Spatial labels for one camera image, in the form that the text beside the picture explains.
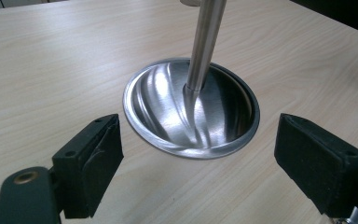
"brass screw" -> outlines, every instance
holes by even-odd
[[[38,176],[39,173],[37,171],[29,171],[16,176],[13,182],[18,185],[26,184],[37,179]]]

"stainless steel shaft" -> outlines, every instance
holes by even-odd
[[[186,86],[192,91],[200,91],[205,83],[226,1],[201,0],[199,21],[186,83]]]

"black clamp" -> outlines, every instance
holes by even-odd
[[[358,149],[315,123],[282,114],[275,158],[321,214],[350,217],[358,208]]]
[[[123,159],[118,115],[94,120],[53,157],[8,177],[0,191],[0,223],[61,223],[93,217]]]

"metal bowl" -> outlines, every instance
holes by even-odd
[[[211,63],[201,91],[186,87],[189,59],[153,63],[124,91],[132,128],[151,145],[176,156],[215,159],[243,148],[255,135],[255,95],[235,74]]]

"wood grain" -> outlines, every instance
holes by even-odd
[[[261,109],[255,138],[213,161],[152,148],[126,121],[130,77],[189,57],[199,10],[178,0],[73,0],[0,9],[0,185],[89,122],[120,115],[124,161],[93,219],[64,223],[325,223],[273,157],[281,113],[358,147],[358,31],[290,1],[229,0],[213,62]]]

